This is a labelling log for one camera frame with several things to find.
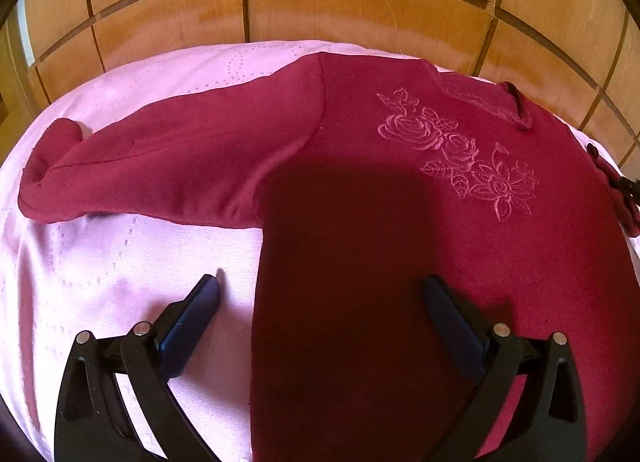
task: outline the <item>red sweater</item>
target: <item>red sweater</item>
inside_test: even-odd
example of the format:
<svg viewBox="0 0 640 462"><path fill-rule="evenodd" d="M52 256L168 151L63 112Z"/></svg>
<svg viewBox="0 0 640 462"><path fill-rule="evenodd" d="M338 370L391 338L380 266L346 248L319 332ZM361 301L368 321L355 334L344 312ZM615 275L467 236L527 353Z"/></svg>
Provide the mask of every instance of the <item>red sweater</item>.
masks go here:
<svg viewBox="0 0 640 462"><path fill-rule="evenodd" d="M638 395L640 291L619 194L567 126L509 84L420 60L306 56L153 103L86 141L55 121L18 204L44 223L101 211L263 228L257 462L428 452L472 388L420 303L431 273L520 335L567 334L591 459Z"/></svg>

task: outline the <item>black object at edge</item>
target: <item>black object at edge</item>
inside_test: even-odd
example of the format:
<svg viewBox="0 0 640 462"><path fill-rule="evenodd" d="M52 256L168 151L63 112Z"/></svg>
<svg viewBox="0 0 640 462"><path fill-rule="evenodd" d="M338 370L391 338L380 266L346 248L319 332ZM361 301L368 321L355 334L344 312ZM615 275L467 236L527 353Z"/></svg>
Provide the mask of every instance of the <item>black object at edge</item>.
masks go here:
<svg viewBox="0 0 640 462"><path fill-rule="evenodd" d="M511 426L481 462L584 462L582 392L568 344L499 337L478 310L433 276L422 288L427 312L451 356L481 379L449 432L423 462L471 462L502 409L511 383L527 383ZM182 412L168 385L180 375L220 304L217 280L205 275L171 303L148 332L74 342L58 397L56 462L158 462L131 424L114 373L126 373L147 422L171 462L220 462ZM455 341L448 341L453 336Z"/></svg>

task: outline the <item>sweater sleeve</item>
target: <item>sweater sleeve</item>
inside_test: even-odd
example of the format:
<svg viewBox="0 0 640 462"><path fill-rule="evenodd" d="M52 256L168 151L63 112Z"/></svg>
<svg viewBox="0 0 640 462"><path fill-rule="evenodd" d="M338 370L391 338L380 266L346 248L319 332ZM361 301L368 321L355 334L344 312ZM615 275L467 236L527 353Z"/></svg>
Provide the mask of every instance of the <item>sweater sleeve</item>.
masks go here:
<svg viewBox="0 0 640 462"><path fill-rule="evenodd" d="M18 206L42 223L103 212L255 227L257 188L305 146L323 111L314 54L249 83L152 103L84 141L76 122L57 119L24 168Z"/></svg>

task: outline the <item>pink tablecloth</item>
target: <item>pink tablecloth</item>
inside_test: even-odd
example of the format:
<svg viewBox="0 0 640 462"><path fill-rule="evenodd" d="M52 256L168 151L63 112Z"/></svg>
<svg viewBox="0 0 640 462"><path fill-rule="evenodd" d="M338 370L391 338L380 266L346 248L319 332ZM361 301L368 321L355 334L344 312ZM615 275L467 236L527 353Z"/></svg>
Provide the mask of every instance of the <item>pink tablecloth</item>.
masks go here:
<svg viewBox="0 0 640 462"><path fill-rule="evenodd" d="M53 103L0 168L0 394L47 460L53 459L58 390L75 334L84 329L97 337L124 334L182 299L202 274L219 269L226 280L222 307L186 373L170 386L221 460L250 460L250 338L262 233L135 215L36 224L18 211L16 198L22 167L37 139L59 117L97 131L156 100L244 83L317 51L389 56L315 41L211 46L155 56L110 71ZM573 131L583 145L594 142ZM628 243L637 274L634 247L640 242ZM142 442L161 454L127 378L119 381Z"/></svg>

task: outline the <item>silver screw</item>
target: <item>silver screw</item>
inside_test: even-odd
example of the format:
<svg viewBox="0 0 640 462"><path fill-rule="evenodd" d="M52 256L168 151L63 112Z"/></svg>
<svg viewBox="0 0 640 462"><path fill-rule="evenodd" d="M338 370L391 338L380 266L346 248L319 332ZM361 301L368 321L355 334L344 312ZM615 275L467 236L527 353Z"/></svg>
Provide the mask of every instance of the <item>silver screw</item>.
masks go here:
<svg viewBox="0 0 640 462"><path fill-rule="evenodd" d="M90 337L91 337L91 334L89 334L89 331L83 330L76 336L76 342L78 342L81 345L84 345L87 341L89 341Z"/></svg>
<svg viewBox="0 0 640 462"><path fill-rule="evenodd" d="M559 345L566 345L568 340L562 332L554 332L554 341Z"/></svg>
<svg viewBox="0 0 640 462"><path fill-rule="evenodd" d="M151 330L151 324L148 321L140 321L133 327L133 334L143 336Z"/></svg>
<svg viewBox="0 0 640 462"><path fill-rule="evenodd" d="M508 337L511 334L511 329L504 323L496 323L494 325L495 335L499 337Z"/></svg>

